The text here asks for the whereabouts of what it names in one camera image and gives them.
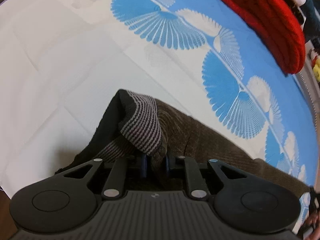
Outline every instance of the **folded red garment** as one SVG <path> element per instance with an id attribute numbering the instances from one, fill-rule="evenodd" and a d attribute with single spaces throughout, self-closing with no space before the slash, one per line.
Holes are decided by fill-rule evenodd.
<path id="1" fill-rule="evenodd" d="M 264 41 L 285 73 L 299 72 L 305 60 L 305 38 L 284 0 L 222 0 Z"/>

